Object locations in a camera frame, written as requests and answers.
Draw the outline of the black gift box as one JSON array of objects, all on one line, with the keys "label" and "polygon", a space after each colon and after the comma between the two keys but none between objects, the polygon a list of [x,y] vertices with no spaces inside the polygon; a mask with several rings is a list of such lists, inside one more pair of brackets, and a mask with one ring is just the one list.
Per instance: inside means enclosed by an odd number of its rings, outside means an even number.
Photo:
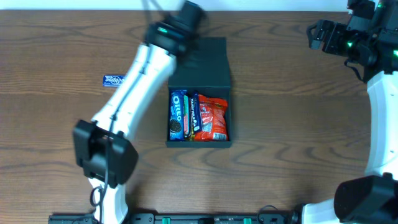
[{"label": "black gift box", "polygon": [[231,70],[225,37],[203,37],[195,41],[191,51],[177,62],[175,73],[168,80],[169,93],[186,90],[188,95],[197,92],[210,98],[228,102],[226,114],[227,141],[171,141],[166,131],[167,147],[229,148],[233,143],[233,117],[231,100]]}]

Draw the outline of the dairy milk chocolate bar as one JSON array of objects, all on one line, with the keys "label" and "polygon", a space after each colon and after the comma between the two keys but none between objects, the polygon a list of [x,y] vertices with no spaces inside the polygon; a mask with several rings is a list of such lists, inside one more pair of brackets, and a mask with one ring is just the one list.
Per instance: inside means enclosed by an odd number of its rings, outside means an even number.
[{"label": "dairy milk chocolate bar", "polygon": [[199,94],[194,92],[194,94],[190,98],[190,112],[192,118],[192,131],[194,134],[200,132],[202,130],[202,118],[201,118],[201,110],[200,110],[200,102],[199,102]]}]

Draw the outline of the green red candy bar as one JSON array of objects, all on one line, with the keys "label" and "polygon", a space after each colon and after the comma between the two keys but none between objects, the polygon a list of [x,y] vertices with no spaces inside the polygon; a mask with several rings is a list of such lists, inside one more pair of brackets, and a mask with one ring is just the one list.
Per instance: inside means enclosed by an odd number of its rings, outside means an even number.
[{"label": "green red candy bar", "polygon": [[183,135],[185,139],[190,139],[191,138],[191,115],[190,115],[190,98],[185,95],[183,97],[183,124],[184,124],[184,129],[183,129]]}]

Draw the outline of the blue eclipse mints tin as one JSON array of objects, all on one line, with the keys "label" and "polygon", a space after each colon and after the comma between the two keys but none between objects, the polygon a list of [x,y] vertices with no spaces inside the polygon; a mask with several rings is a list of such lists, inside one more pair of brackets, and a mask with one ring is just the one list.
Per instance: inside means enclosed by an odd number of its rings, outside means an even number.
[{"label": "blue eclipse mints tin", "polygon": [[105,75],[103,77],[104,87],[119,87],[125,81],[125,75]]}]

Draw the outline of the red snack packet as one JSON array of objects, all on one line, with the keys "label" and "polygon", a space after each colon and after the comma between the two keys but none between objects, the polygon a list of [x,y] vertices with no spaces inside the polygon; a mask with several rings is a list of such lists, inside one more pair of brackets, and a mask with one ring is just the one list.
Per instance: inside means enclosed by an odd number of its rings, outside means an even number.
[{"label": "red snack packet", "polygon": [[227,100],[198,95],[202,126],[195,134],[195,141],[227,141],[227,125],[224,118]]}]

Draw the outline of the blue oreo cookie pack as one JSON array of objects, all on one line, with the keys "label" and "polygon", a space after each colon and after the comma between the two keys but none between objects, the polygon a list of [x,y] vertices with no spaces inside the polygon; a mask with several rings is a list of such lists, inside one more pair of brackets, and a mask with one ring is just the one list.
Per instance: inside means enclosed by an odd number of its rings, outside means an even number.
[{"label": "blue oreo cookie pack", "polygon": [[186,90],[174,90],[170,95],[169,133],[171,141],[183,141],[183,104]]}]

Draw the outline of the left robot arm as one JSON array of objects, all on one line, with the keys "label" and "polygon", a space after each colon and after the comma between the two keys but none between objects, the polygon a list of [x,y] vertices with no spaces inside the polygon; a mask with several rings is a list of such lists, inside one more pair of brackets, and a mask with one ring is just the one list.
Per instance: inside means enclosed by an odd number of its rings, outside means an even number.
[{"label": "left robot arm", "polygon": [[157,91],[174,74],[177,59],[196,39],[203,16],[203,9],[191,1],[158,22],[148,12],[144,40],[124,81],[90,121],[75,125],[75,159],[93,187],[94,222],[122,223],[127,217],[126,182],[138,161],[131,141]]}]

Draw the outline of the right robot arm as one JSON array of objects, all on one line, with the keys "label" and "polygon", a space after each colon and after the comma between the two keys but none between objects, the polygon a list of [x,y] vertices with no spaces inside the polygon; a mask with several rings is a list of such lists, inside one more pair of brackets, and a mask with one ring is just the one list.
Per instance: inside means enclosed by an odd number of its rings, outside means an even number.
[{"label": "right robot arm", "polygon": [[397,223],[397,1],[348,1],[347,24],[319,20],[308,45],[346,57],[366,85],[371,144],[364,177],[341,183],[333,199],[302,205],[291,223]]}]

